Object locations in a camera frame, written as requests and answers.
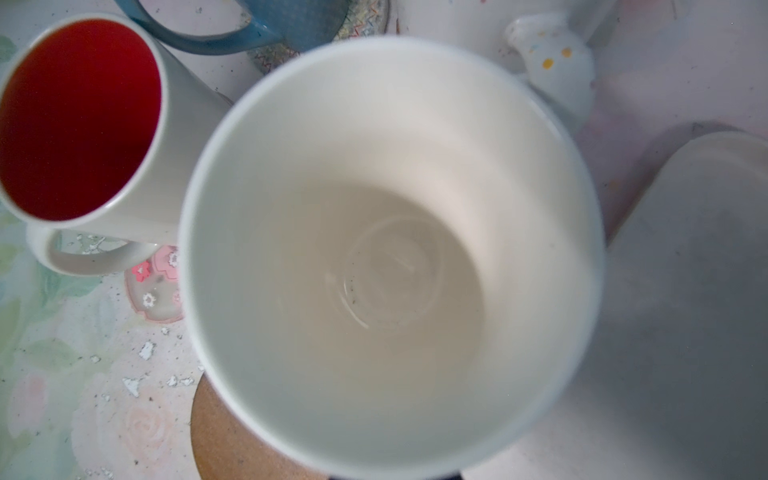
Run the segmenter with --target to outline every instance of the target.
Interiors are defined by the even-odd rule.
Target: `mug handle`
[[[115,0],[118,7],[134,22],[156,39],[197,55],[227,55],[251,48],[263,47],[282,40],[281,35],[261,25],[255,19],[240,30],[220,35],[185,35],[157,23],[141,6],[139,0]]]
[[[64,253],[56,248],[61,230],[27,224],[27,244],[47,268],[72,276],[99,276],[127,270],[151,257],[161,245],[129,242],[122,247],[91,255]]]
[[[523,78],[573,134],[594,104],[594,59],[584,41],[568,28],[564,12],[520,17],[505,38],[525,62]]]

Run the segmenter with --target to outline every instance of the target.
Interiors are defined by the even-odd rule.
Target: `white container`
[[[604,269],[594,188],[545,103],[401,38],[320,48],[252,88],[204,149],[180,251],[225,403],[365,480],[438,478],[519,437],[576,369]]]

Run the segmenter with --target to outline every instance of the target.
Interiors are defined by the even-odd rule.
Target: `white mug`
[[[248,91],[180,223],[192,341],[232,412],[340,478],[439,478],[519,437],[588,344],[590,176],[525,83],[453,47],[318,48]]]
[[[135,35],[135,38],[138,39],[137,45],[140,43],[146,45],[151,53],[151,63],[157,67],[160,89],[157,123],[143,159],[141,157],[137,159],[140,163],[135,172],[117,188],[114,195],[104,199],[103,203],[94,205],[94,209],[91,211],[80,211],[69,216],[62,214],[61,217],[53,220],[41,218],[35,212],[30,212],[18,204],[18,201],[27,194],[23,190],[19,190],[16,194],[10,193],[8,191],[9,186],[5,184],[6,181],[10,181],[10,177],[3,177],[3,172],[7,171],[6,166],[13,165],[14,162],[27,161],[27,152],[13,155],[9,153],[9,147],[3,149],[2,144],[0,144],[0,167],[5,168],[5,170],[0,170],[0,180],[2,180],[0,182],[0,200],[16,217],[28,224],[27,241],[38,260],[52,270],[69,275],[101,275],[125,270],[146,260],[160,245],[177,243],[178,220],[187,183],[206,140],[230,107],[230,104],[223,97],[210,90],[165,47],[133,22],[117,15],[92,13],[76,15],[52,25],[40,34],[26,51],[17,55],[12,61],[5,78],[0,81],[0,99],[4,101],[4,104],[0,104],[0,117],[3,108],[5,108],[4,125],[6,131],[16,132],[24,128],[23,125],[19,126],[23,123],[19,120],[23,117],[23,112],[19,114],[17,111],[12,111],[13,100],[15,96],[22,99],[17,103],[23,107],[24,101],[26,101],[23,99],[29,97],[23,89],[20,91],[13,90],[14,79],[17,78],[15,75],[23,74],[24,65],[32,65],[30,67],[32,68],[31,74],[34,75],[34,69],[38,68],[39,65],[34,65],[32,62],[37,61],[36,59],[40,56],[49,55],[49,52],[45,51],[46,48],[67,48],[67,45],[62,47],[62,35],[64,35],[65,44],[80,41],[77,37],[80,33],[72,32],[78,28],[82,29],[83,25],[96,25],[93,22],[107,22],[98,24],[99,28],[119,28],[115,25],[120,25],[122,28],[129,29],[132,32],[130,35]],[[97,40],[105,43],[111,41],[108,34],[103,33],[102,30],[98,32],[97,34],[91,32],[88,35],[94,35]],[[58,46],[51,47],[51,43],[46,43],[49,40],[60,41],[60,43]],[[85,56],[78,58],[77,61],[69,58],[67,69],[59,71],[57,77],[48,77],[50,83],[44,84],[44,87],[49,84],[63,83],[65,80],[62,79],[70,74],[77,74],[78,69],[93,68],[94,71],[99,70],[93,75],[96,77],[102,74],[103,70],[113,67],[112,64],[92,65],[88,63]],[[125,81],[130,83],[131,79],[125,79]],[[90,88],[100,91],[102,86],[94,83],[90,85]],[[121,108],[125,105],[120,105],[120,102],[113,98],[108,100],[114,101],[118,106],[111,113],[115,117],[122,115],[123,110]],[[126,123],[124,127],[126,128],[125,133],[116,135],[113,139],[121,145],[121,142],[131,141],[130,138],[122,138],[130,135],[128,129],[131,128],[131,125]],[[40,142],[55,141],[55,139],[46,138],[45,134],[38,138]],[[89,139],[82,140],[83,144],[87,144]],[[50,159],[41,158],[44,155],[45,153],[40,153],[36,161],[48,165],[51,163],[47,162],[65,163],[72,161],[63,153],[61,157],[51,155],[52,158]],[[111,167],[102,168],[102,171],[106,176],[111,172]],[[19,175],[21,175],[19,178],[22,181],[24,175],[17,174],[17,176]],[[100,175],[98,172],[95,174],[96,182],[100,181]],[[78,185],[79,193],[77,194],[82,196],[92,194],[92,186],[88,182],[85,184],[81,182]],[[34,188],[43,189],[45,186],[35,185]],[[64,197],[59,201],[66,204],[71,198],[72,196]],[[115,237],[126,240],[128,243],[109,252],[87,256],[62,253],[55,247],[61,230],[77,230],[105,237]]]
[[[576,131],[594,102],[594,65],[584,43],[614,3],[399,0],[397,28],[401,35],[464,48],[520,74]]]

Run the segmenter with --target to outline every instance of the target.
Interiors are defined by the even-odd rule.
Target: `mug rim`
[[[280,67],[275,72],[267,75],[259,83],[255,84],[246,94],[235,104],[227,113],[224,119],[219,123],[217,129],[211,135],[206,147],[200,155],[200,160],[187,188],[187,195],[184,198],[184,208],[182,210],[179,229],[180,249],[190,253],[195,231],[200,228],[196,219],[197,210],[200,208],[202,194],[208,190],[207,178],[210,172],[221,161],[220,151],[229,141],[230,133],[235,129],[238,123],[250,112],[255,104],[262,101],[278,88],[285,80],[301,75],[311,67],[328,61],[334,61],[337,58],[365,51],[370,55],[381,51],[416,51],[423,55],[436,55],[441,59],[450,60],[456,63],[462,63],[472,68],[477,68],[493,74],[500,81],[503,81],[507,88],[519,91],[530,102],[533,111],[538,110],[536,114],[547,122],[553,137],[563,145],[568,152],[569,157],[575,159],[578,163],[578,178],[581,188],[589,188],[592,179],[583,162],[581,153],[577,149],[573,138],[568,130],[561,123],[555,113],[546,105],[543,99],[536,95],[521,80],[510,74],[504,68],[492,63],[485,58],[472,54],[469,51],[449,45],[441,45],[433,41],[421,38],[402,38],[402,37],[378,37],[361,38],[354,41],[345,41],[337,44],[324,45],[323,47],[312,50],[309,54],[301,56],[290,63]],[[591,197],[586,207],[593,210],[596,214],[596,228],[598,242],[603,240],[603,231],[601,226],[600,209],[597,194],[594,188],[590,189]],[[436,478],[440,475],[450,475],[451,472],[457,472],[463,468],[487,459],[491,455],[509,446],[514,440],[525,433],[528,428],[541,416],[547,412],[554,402],[559,398],[566,385],[570,382],[576,369],[581,364],[590,338],[597,323],[601,295],[597,294],[590,305],[591,310],[587,312],[591,321],[584,328],[581,336],[574,339],[572,343],[572,355],[567,362],[553,369],[551,376],[545,381],[545,386],[538,391],[533,400],[531,400],[520,413],[510,416],[498,428],[488,430],[487,434],[478,441],[473,442],[467,447],[456,452],[443,452],[435,457],[419,461],[415,460],[407,465],[394,462],[356,462],[354,458],[344,457],[335,453],[334,456],[328,456],[318,453],[308,445],[295,445],[292,442],[291,435],[286,435],[279,429],[271,429],[266,426],[263,419],[266,418],[265,412],[261,412],[258,406],[249,405],[245,399],[238,396],[234,388],[231,388],[232,382],[220,366],[212,359],[220,351],[212,346],[204,337],[203,324],[209,323],[209,320],[201,319],[198,304],[205,303],[207,300],[198,298],[194,295],[194,271],[193,255],[185,254],[181,257],[179,284],[182,295],[185,299],[184,309],[187,317],[187,325],[190,330],[191,342],[200,358],[200,361],[206,368],[206,373],[211,384],[216,389],[218,395],[230,411],[251,431],[264,439],[269,445],[280,452],[288,455],[290,458],[301,464],[308,465],[311,468],[321,472],[331,473],[344,478]],[[596,285],[601,291],[603,284],[602,276],[604,274],[604,258],[601,257],[598,265],[595,265],[597,273]]]
[[[24,62],[32,50],[37,48],[40,43],[53,35],[55,32],[60,31],[70,25],[79,22],[86,22],[88,20],[106,20],[108,22],[123,25],[138,35],[144,41],[144,44],[149,48],[152,54],[152,58],[154,59],[154,64],[157,67],[157,73],[160,77],[160,111],[157,115],[157,125],[154,129],[152,142],[150,142],[147,153],[144,154],[144,158],[141,159],[138,168],[133,173],[133,175],[131,175],[131,178],[129,178],[128,181],[125,182],[125,184],[120,188],[120,190],[118,190],[116,194],[114,194],[109,200],[101,204],[99,207],[79,217],[68,218],[66,220],[46,220],[45,218],[36,217],[35,215],[32,215],[21,209],[16,204],[16,202],[13,201],[8,192],[5,191],[5,187],[0,181],[0,201],[5,205],[6,208],[8,208],[8,210],[11,211],[12,214],[26,223],[44,224],[46,227],[55,228],[58,230],[72,230],[77,229],[79,226],[85,223],[89,223],[93,220],[103,217],[105,214],[108,214],[109,210],[112,210],[116,204],[119,204],[121,200],[123,200],[132,190],[134,190],[135,187],[147,176],[147,171],[150,169],[150,163],[152,163],[152,160],[155,158],[157,149],[160,148],[162,137],[164,136],[164,132],[166,130],[168,110],[170,106],[168,104],[167,70],[165,68],[165,64],[162,60],[162,55],[160,52],[161,46],[139,25],[133,23],[129,18],[116,15],[114,13],[94,12],[72,15],[49,25],[45,30],[37,34],[35,38],[29,42],[26,48],[14,55],[14,58],[8,65],[8,70],[0,78],[0,102],[2,102],[3,94],[5,92],[5,88],[8,86],[8,83],[18,70],[18,67]]]

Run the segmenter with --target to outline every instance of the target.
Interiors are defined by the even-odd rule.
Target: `round cork coaster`
[[[203,480],[327,480],[267,446],[240,423],[203,376],[192,403],[192,451]]]

